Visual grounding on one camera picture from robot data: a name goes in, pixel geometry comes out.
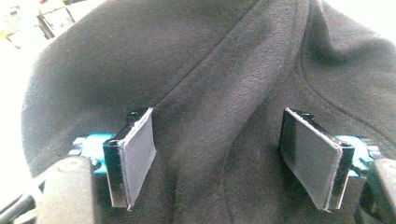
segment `dark gray cloth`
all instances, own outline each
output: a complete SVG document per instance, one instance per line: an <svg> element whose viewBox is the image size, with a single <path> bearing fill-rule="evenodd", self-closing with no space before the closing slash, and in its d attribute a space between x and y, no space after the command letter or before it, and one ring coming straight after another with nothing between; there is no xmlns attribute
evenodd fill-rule
<svg viewBox="0 0 396 224"><path fill-rule="evenodd" d="M278 155L283 108L366 135L396 159L395 49L316 1L108 0L36 63L22 112L34 175L82 133L154 106L157 157L107 223L346 223L319 212Z"/></svg>

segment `garment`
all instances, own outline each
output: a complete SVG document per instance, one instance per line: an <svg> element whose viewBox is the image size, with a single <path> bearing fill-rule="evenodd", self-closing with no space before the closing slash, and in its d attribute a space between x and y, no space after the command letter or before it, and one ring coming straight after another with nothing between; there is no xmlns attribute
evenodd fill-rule
<svg viewBox="0 0 396 224"><path fill-rule="evenodd" d="M279 157L282 112L396 159L394 62L390 42L318 1L108 0L41 54L23 147L37 175L152 106L157 156L133 211L103 206L105 223L353 222L362 181L318 211Z"/></svg>

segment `black fabric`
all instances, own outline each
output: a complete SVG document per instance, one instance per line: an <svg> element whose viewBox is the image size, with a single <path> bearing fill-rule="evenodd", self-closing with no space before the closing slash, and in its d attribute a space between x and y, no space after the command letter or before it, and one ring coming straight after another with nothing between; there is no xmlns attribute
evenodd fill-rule
<svg viewBox="0 0 396 224"><path fill-rule="evenodd" d="M82 133L154 106L156 159L131 213L106 223L346 223L319 212L278 155L283 108L366 135L396 159L394 47L316 1L109 0L36 64L22 112L35 175Z"/></svg>

